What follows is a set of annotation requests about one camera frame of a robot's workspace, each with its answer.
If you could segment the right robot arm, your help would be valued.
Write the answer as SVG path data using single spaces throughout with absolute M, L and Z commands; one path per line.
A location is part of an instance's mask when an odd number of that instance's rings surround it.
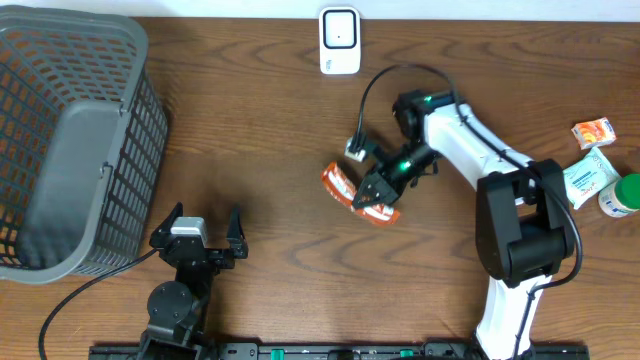
M 558 286 L 553 276 L 564 259 L 581 255 L 561 167 L 506 145 L 453 91 L 404 93 L 392 110 L 407 140 L 398 153 L 386 154 L 361 133 L 345 146 L 346 156 L 356 161 L 376 159 L 354 207 L 390 206 L 427 167 L 448 160 L 475 191 L 475 244 L 490 277 L 484 314 L 466 355 L 533 358 L 528 334 L 538 297 Z

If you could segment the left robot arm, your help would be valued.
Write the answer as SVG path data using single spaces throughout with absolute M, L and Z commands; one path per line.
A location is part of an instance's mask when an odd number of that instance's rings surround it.
M 218 357 L 216 343 L 204 335 L 204 325 L 214 277 L 234 268 L 237 260 L 249 254 L 239 210 L 231 212 L 226 248 L 209 248 L 207 240 L 205 220 L 184 216 L 181 203 L 152 233 L 151 247 L 176 270 L 176 275 L 172 281 L 158 285 L 148 298 L 149 322 L 141 337 L 137 359 Z

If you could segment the red chocolate bar wrapper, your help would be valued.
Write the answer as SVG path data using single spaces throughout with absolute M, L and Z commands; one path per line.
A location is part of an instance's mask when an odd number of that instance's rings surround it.
M 400 212 L 388 205 L 373 205 L 362 209 L 354 208 L 353 200 L 356 195 L 356 187 L 336 162 L 331 162 L 322 172 L 321 180 L 325 189 L 335 200 L 352 213 L 372 224 L 380 226 L 392 225 L 400 217 Z

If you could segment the small orange box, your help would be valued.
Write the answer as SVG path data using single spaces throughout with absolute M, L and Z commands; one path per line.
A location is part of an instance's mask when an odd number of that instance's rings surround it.
M 617 136 L 607 117 L 580 122 L 571 129 L 581 150 L 612 144 Z

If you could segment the green lid jar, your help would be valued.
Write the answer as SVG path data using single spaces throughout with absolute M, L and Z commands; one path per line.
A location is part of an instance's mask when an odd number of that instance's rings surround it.
M 606 186 L 598 195 L 601 210 L 613 218 L 621 218 L 640 208 L 639 174 L 630 174 Z

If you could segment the light blue wipes pack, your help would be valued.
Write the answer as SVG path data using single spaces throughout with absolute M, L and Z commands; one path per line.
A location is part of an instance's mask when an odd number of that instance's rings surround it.
M 620 179 L 599 147 L 592 148 L 583 159 L 564 169 L 563 176 L 567 197 L 575 210 Z

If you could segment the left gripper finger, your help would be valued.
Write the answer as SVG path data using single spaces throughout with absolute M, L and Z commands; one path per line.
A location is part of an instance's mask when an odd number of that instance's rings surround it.
M 238 207 L 234 207 L 231 211 L 226 240 L 231 248 L 246 247 L 246 238 L 242 229 L 240 209 Z
M 160 225 L 152 232 L 151 240 L 167 240 L 171 236 L 171 228 L 174 222 L 183 216 L 183 204 L 177 202 L 169 215 L 160 223 Z

